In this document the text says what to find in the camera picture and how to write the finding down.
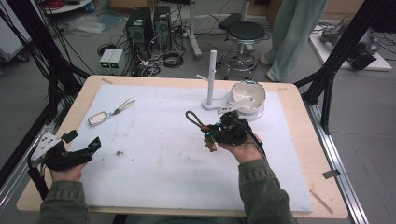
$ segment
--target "stool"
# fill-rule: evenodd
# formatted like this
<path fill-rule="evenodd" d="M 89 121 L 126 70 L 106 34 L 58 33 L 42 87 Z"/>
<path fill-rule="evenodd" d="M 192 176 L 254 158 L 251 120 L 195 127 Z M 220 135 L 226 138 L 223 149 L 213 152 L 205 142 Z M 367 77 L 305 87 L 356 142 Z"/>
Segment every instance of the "stool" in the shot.
<path fill-rule="evenodd" d="M 249 72 L 257 66 L 256 59 L 245 52 L 245 45 L 259 43 L 264 39 L 264 28 L 253 21 L 233 21 L 226 28 L 227 39 L 239 44 L 239 49 L 224 54 L 222 61 L 228 67 L 224 80 L 229 78 L 228 74 L 231 69 L 240 72 Z"/>

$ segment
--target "white post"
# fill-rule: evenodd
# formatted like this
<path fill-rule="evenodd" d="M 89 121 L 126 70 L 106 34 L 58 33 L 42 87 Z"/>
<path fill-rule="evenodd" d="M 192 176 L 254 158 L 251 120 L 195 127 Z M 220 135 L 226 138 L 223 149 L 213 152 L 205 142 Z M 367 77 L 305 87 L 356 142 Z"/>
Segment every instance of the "white post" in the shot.
<path fill-rule="evenodd" d="M 213 88 L 215 84 L 215 74 L 216 74 L 216 59 L 217 59 L 217 51 L 210 50 L 210 65 L 209 65 L 209 77 L 208 87 L 207 87 L 207 104 L 212 105 L 213 99 Z"/>

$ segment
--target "person's left hand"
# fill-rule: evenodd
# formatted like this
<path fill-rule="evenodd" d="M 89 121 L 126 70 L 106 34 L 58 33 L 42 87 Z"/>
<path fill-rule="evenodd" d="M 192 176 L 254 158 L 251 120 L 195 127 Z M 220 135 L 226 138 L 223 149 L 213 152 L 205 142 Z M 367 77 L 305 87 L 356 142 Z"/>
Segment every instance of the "person's left hand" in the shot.
<path fill-rule="evenodd" d="M 73 168 L 64 171 L 53 171 L 50 170 L 52 182 L 56 181 L 79 181 L 81 178 L 81 170 L 87 163 L 80 164 Z"/>

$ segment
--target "person's leg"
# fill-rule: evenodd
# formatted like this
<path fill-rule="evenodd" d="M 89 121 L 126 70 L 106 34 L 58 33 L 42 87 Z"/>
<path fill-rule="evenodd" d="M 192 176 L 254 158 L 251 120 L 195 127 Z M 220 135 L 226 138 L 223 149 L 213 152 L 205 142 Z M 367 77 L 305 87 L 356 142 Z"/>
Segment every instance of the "person's leg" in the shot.
<path fill-rule="evenodd" d="M 286 37 L 296 7 L 296 0 L 284 0 L 277 12 L 274 23 L 272 48 L 262 55 L 268 63 L 273 63 L 276 53 Z"/>
<path fill-rule="evenodd" d="M 276 81 L 289 76 L 326 6 L 327 0 L 297 0 L 289 30 L 269 70 Z"/>

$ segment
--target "computer tower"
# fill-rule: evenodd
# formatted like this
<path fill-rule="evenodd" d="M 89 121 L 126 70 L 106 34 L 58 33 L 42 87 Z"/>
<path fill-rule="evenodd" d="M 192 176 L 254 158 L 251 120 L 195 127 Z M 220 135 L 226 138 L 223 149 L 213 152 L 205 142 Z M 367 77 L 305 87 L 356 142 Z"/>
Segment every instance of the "computer tower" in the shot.
<path fill-rule="evenodd" d="M 125 30 L 131 49 L 138 49 L 139 57 L 148 60 L 154 48 L 154 44 L 150 43 L 154 38 L 154 29 L 149 8 L 134 7 L 125 25 Z"/>
<path fill-rule="evenodd" d="M 157 37 L 157 48 L 161 50 L 172 48 L 170 7 L 155 7 L 153 23 L 154 32 Z"/>

